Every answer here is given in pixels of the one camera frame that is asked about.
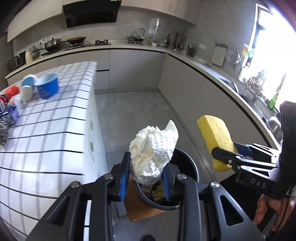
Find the blue cup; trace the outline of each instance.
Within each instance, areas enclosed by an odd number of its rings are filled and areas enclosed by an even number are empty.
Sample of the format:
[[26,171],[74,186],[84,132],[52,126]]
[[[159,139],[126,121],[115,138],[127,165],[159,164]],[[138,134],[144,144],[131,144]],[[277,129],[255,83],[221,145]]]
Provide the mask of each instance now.
[[34,84],[37,80],[37,76],[34,74],[28,74],[22,79],[22,87],[25,85],[31,86],[34,89]]
[[47,74],[40,77],[36,82],[38,93],[41,99],[48,99],[59,91],[58,74]]

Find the microwave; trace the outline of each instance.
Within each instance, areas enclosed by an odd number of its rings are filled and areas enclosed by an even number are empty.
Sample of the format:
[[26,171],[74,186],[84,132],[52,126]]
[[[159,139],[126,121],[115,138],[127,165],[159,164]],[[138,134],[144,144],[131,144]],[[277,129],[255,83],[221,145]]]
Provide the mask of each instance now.
[[10,72],[26,64],[25,53],[26,51],[21,52],[8,61],[8,68]]

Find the screw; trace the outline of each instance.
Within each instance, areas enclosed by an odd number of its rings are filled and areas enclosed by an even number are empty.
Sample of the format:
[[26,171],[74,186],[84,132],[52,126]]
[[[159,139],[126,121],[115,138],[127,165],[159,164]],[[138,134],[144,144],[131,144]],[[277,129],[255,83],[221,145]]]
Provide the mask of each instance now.
[[187,177],[186,177],[185,174],[178,174],[178,175],[177,175],[177,178],[178,178],[179,180],[185,180]]
[[78,182],[78,181],[74,181],[74,182],[72,182],[72,183],[70,184],[70,186],[71,186],[72,188],[77,188],[77,187],[79,187],[79,182]]
[[211,182],[211,187],[212,188],[218,188],[218,187],[220,187],[220,184],[217,183],[217,182]]
[[113,179],[113,175],[111,173],[108,173],[104,176],[105,180],[111,180]]

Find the metal strainer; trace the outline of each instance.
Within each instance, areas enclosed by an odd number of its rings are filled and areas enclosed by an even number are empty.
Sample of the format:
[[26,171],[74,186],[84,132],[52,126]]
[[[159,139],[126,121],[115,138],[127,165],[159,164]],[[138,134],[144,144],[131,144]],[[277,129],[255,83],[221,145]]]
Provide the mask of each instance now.
[[233,64],[233,70],[235,70],[236,65],[241,61],[239,53],[235,50],[228,50],[225,54],[225,59],[227,62]]

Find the crumpled tissue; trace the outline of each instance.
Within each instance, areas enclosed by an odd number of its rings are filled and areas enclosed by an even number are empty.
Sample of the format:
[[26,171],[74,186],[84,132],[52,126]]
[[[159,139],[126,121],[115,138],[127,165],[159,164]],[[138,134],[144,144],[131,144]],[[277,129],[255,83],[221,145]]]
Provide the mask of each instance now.
[[173,156],[178,137],[178,130],[171,120],[162,131],[153,126],[140,130],[129,148],[133,179],[146,185],[156,183]]

